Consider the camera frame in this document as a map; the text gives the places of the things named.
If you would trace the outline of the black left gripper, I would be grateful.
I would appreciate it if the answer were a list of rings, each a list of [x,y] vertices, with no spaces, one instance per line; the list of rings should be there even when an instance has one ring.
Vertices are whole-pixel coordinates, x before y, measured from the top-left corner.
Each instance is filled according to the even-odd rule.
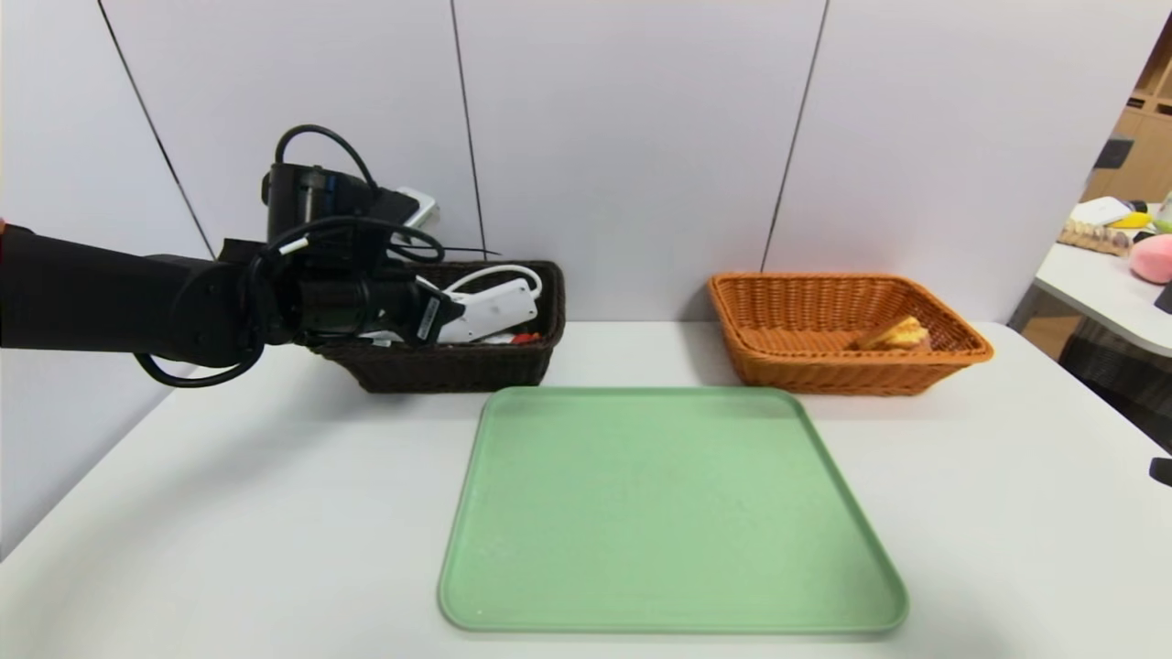
[[[364,311],[357,335],[376,345],[431,345],[466,339],[466,305],[420,276],[364,278],[359,281]]]

